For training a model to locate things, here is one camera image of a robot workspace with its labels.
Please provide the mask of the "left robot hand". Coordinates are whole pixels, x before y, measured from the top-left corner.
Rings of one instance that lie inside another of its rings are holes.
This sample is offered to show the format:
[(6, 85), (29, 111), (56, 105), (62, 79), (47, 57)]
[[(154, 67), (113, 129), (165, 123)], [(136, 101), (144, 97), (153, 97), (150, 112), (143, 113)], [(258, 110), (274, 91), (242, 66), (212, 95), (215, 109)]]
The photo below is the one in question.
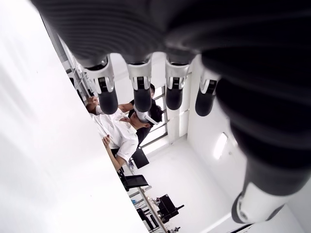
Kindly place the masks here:
[(138, 112), (151, 108), (151, 55), (166, 54), (167, 106), (176, 110), (191, 61), (207, 71), (195, 103), (217, 99), (247, 158), (237, 223), (272, 219), (311, 175), (311, 3), (308, 0), (35, 0), (94, 81), (102, 110), (117, 109), (108, 56), (128, 67)]

